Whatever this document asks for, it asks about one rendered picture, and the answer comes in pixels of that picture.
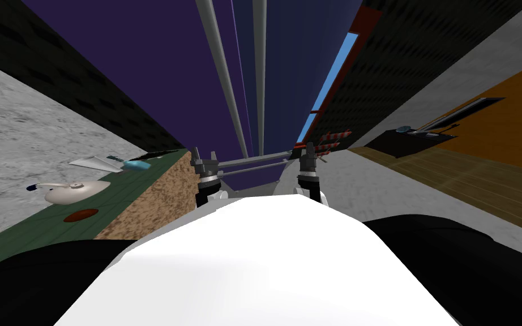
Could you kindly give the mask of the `white folded paper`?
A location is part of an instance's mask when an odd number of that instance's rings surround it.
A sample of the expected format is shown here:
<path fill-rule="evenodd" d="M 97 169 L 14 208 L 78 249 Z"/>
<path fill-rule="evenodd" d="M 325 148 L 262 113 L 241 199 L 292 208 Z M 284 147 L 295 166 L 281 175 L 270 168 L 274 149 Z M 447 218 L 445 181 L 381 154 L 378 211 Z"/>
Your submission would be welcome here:
<path fill-rule="evenodd" d="M 69 162 L 69 164 L 74 165 L 74 166 L 81 166 L 84 168 L 95 169 L 95 170 L 108 171 L 111 173 L 119 173 L 122 171 L 121 168 L 116 167 L 106 161 L 103 161 L 102 159 L 100 159 L 96 156 L 81 158 L 81 159 Z"/>

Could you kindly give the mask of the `teal bottle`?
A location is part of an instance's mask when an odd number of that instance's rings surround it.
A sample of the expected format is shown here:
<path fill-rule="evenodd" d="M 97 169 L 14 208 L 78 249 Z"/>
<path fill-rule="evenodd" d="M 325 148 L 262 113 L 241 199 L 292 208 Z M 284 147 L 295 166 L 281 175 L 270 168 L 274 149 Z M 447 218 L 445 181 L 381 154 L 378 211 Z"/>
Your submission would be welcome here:
<path fill-rule="evenodd" d="M 125 161 L 116 156 L 108 156 L 107 158 L 110 160 L 121 162 L 122 163 L 121 169 L 123 169 L 123 170 L 144 171 L 151 167 L 151 164 L 146 163 L 144 161 L 139 161 L 139 160 Z"/>

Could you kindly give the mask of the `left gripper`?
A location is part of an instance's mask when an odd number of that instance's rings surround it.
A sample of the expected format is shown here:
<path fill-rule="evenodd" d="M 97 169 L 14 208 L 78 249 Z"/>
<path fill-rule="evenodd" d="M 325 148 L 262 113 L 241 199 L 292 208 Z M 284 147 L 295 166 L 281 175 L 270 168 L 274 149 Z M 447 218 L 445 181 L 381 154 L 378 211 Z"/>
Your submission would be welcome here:
<path fill-rule="evenodd" d="M 194 167 L 195 173 L 201 180 L 211 181 L 218 178 L 219 161 L 215 152 L 211 152 L 209 160 L 200 159 L 197 147 L 191 149 L 190 165 Z"/>

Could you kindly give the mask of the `navy fridge door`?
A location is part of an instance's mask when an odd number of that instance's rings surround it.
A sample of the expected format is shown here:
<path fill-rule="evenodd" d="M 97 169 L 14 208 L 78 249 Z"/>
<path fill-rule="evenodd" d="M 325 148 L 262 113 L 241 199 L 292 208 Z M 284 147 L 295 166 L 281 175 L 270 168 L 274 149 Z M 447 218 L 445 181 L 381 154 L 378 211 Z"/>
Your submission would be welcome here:
<path fill-rule="evenodd" d="M 258 134 L 254 8 L 231 0 L 249 129 L 249 155 L 291 149 L 341 49 L 363 0 L 266 0 L 264 131 Z"/>

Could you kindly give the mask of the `blue window with red frame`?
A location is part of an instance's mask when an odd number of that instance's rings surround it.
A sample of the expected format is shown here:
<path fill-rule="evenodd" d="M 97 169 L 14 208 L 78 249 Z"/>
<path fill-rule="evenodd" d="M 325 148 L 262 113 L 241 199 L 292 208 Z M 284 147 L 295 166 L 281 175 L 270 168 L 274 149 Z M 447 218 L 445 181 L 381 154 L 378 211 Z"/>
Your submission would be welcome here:
<path fill-rule="evenodd" d="M 343 39 L 294 149 L 304 148 L 312 133 L 316 131 L 318 122 L 324 117 L 333 96 L 383 15 L 382 10 L 375 9 L 373 4 L 368 5 L 367 2 L 368 0 L 363 0 Z"/>

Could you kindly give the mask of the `red round disc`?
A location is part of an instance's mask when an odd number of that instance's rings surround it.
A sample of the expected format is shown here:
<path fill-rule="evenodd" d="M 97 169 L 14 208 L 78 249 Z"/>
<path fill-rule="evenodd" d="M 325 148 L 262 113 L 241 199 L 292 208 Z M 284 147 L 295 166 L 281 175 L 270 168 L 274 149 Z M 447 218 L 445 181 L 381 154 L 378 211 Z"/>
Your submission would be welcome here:
<path fill-rule="evenodd" d="M 72 222 L 85 220 L 87 218 L 90 218 L 90 217 L 94 216 L 98 212 L 99 212 L 98 209 L 83 209 L 83 210 L 80 210 L 80 211 L 76 211 L 76 212 L 68 215 L 64 219 L 64 222 L 72 223 Z"/>

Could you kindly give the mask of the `purple fridge drawer front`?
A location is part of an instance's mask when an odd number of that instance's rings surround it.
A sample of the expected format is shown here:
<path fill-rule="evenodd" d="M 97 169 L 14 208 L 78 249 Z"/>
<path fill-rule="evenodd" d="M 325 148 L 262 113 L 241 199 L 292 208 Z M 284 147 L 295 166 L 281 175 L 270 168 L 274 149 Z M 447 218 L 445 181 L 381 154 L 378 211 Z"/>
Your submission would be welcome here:
<path fill-rule="evenodd" d="M 241 170 L 246 168 L 252 168 L 261 165 L 272 164 L 276 162 L 280 162 L 282 160 L 288 160 L 288 157 L 277 158 L 274 160 L 267 160 L 262 162 L 255 162 L 252 164 L 240 165 L 240 166 L 232 166 L 229 168 L 219 168 L 224 172 L 230 172 L 235 170 Z M 285 165 L 273 166 L 270 168 L 249 171 L 245 173 L 232 174 L 224 177 L 220 177 L 221 181 L 230 187 L 233 191 L 240 191 L 247 188 L 257 187 L 261 185 L 265 185 L 271 182 L 276 182 L 280 179 L 283 170 L 285 169 Z"/>

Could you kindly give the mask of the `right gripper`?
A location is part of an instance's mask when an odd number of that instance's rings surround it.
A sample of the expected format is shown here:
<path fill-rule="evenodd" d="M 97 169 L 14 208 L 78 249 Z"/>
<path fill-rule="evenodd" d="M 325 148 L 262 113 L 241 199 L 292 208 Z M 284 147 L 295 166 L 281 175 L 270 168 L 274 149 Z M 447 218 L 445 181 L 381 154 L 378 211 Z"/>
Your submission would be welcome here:
<path fill-rule="evenodd" d="M 313 142 L 295 145 L 295 158 L 300 158 L 300 174 L 316 174 L 316 161 L 318 157 L 315 155 L 315 146 Z"/>

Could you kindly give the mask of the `white kettle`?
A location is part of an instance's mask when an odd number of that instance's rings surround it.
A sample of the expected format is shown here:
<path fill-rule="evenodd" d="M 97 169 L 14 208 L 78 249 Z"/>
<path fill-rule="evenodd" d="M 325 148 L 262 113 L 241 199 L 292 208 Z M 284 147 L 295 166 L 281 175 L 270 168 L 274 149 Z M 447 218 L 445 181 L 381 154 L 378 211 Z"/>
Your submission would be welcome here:
<path fill-rule="evenodd" d="M 34 191 L 42 187 L 53 187 L 44 197 L 51 204 L 69 205 L 90 198 L 110 186 L 106 181 L 85 181 L 74 183 L 37 183 L 25 189 Z"/>

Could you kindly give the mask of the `black desk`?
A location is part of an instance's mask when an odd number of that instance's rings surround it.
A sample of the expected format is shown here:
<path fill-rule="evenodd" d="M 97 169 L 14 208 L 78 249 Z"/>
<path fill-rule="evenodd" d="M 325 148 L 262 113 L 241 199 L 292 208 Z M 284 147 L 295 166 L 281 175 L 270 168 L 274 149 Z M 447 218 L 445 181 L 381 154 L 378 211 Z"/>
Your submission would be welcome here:
<path fill-rule="evenodd" d="M 394 158 L 405 157 L 423 152 L 440 143 L 456 138 L 455 135 L 410 129 L 405 132 L 387 130 L 369 141 L 364 147 L 385 153 Z"/>

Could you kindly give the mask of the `purple fridge door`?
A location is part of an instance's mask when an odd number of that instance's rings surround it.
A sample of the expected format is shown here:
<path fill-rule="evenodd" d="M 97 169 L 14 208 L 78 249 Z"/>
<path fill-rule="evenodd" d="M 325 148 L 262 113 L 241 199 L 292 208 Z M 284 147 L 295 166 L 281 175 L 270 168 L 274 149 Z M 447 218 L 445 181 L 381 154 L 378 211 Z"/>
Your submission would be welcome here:
<path fill-rule="evenodd" d="M 182 146 L 252 154 L 234 0 L 22 0 Z M 212 6 L 243 132 L 240 143 L 199 6 Z"/>

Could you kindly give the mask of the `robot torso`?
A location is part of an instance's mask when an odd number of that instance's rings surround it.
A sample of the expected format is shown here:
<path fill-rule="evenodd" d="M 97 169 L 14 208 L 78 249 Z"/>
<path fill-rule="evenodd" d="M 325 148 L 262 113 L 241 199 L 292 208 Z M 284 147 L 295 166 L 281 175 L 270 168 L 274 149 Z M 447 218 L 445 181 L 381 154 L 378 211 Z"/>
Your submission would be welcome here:
<path fill-rule="evenodd" d="M 215 200 L 134 242 L 54 326 L 459 326 L 363 223 L 302 195 Z"/>

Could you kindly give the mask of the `red white striped cloth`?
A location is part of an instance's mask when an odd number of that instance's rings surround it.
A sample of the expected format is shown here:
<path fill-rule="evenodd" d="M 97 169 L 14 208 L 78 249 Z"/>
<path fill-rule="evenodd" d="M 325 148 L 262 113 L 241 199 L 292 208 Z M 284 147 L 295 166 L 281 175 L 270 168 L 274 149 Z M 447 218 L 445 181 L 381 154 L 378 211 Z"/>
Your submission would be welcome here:
<path fill-rule="evenodd" d="M 341 139 L 347 138 L 352 132 L 348 129 L 344 132 L 335 134 L 325 134 L 319 139 L 318 145 L 314 147 L 315 154 L 317 157 L 322 157 L 331 153 L 332 149 L 335 149 L 340 145 Z"/>

